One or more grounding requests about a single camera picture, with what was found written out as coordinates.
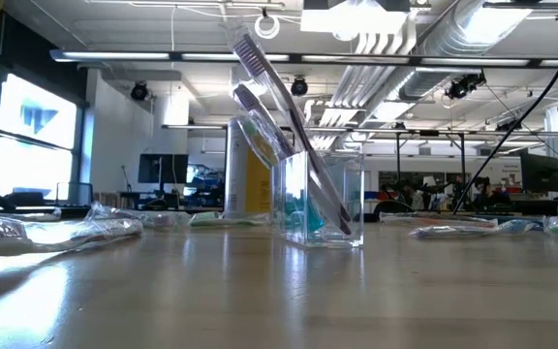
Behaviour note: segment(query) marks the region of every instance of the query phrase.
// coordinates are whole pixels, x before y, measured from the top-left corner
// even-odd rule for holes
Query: toothbrush holder
[[[326,170],[350,213],[347,222],[352,234],[341,232],[332,219],[325,217],[321,205],[328,205],[322,192],[312,190],[313,167],[306,151],[301,151],[273,166],[271,171],[272,210],[270,224],[273,234],[303,247],[360,247],[363,245],[363,156],[341,155],[324,158]]]

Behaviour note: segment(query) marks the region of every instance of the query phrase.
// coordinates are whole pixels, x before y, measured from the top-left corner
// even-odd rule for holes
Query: window
[[[45,199],[55,200],[57,182],[70,181],[72,164],[68,150],[0,137],[0,195],[40,191]]]
[[[3,83],[0,130],[72,149],[77,106],[14,75]]]

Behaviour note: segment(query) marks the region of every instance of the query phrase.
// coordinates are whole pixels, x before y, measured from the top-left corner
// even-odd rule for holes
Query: person
[[[475,180],[475,187],[480,193],[475,202],[475,204],[479,207],[510,205],[512,203],[507,195],[492,188],[490,178],[488,177],[478,177]]]

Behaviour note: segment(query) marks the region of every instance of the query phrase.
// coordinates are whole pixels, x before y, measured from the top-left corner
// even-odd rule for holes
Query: computer monitor
[[[520,154],[522,188],[529,192],[558,192],[558,159]]]
[[[142,154],[139,158],[139,183],[186,183],[189,155]]]

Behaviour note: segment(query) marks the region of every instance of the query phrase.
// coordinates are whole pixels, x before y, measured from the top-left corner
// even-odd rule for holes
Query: wooden table
[[[367,229],[362,250],[205,230],[0,259],[0,348],[558,348],[558,241]]]

